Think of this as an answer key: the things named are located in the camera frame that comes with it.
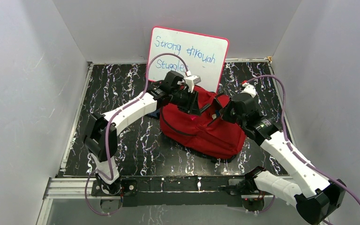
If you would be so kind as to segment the red student backpack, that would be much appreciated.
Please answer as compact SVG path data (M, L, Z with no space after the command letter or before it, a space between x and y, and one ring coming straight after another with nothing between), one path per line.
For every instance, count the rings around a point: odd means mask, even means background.
M245 142L244 131L236 123L220 118L221 109L214 108L217 93L199 86L195 90L199 93L198 104L205 110L200 116L196 116L181 112L174 104L164 106L160 110L160 128L163 134L185 147L213 158L235 157Z

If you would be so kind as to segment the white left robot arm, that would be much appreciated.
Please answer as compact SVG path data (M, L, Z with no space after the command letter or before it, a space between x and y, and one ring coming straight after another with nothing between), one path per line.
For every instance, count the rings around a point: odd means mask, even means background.
M96 164L97 182L105 193L116 195L122 190L114 158L118 135L138 119L168 104L174 104L184 113L201 115L195 90L200 82L201 78L190 72L183 76L169 71L163 80L148 83L145 90L128 103L102 115L92 114L83 143Z

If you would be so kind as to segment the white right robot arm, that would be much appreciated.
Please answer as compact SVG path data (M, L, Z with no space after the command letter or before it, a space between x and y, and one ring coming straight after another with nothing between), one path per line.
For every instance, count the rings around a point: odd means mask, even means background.
M287 139L282 127L262 116L253 96L240 93L232 96L223 108L221 118L236 123L266 152L270 153L292 177L292 181L273 175L258 166L237 184L221 187L222 190L268 192L296 208L309 224L317 225L338 209L345 195L345 184L340 179L326 178L312 169L312 165Z

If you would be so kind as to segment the pink framed whiteboard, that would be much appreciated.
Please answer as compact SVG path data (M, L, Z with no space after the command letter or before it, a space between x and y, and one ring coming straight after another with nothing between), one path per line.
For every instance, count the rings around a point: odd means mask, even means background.
M182 75L187 70L201 78L198 84L217 91L229 41L194 32L154 27L149 51L149 80L163 80L168 71Z

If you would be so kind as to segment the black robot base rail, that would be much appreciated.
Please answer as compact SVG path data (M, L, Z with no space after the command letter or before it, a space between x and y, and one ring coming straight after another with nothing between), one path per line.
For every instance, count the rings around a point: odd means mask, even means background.
M264 208L269 194L253 189L241 176L122 176L107 185L97 178L90 192L124 207L149 205L224 205L249 211Z

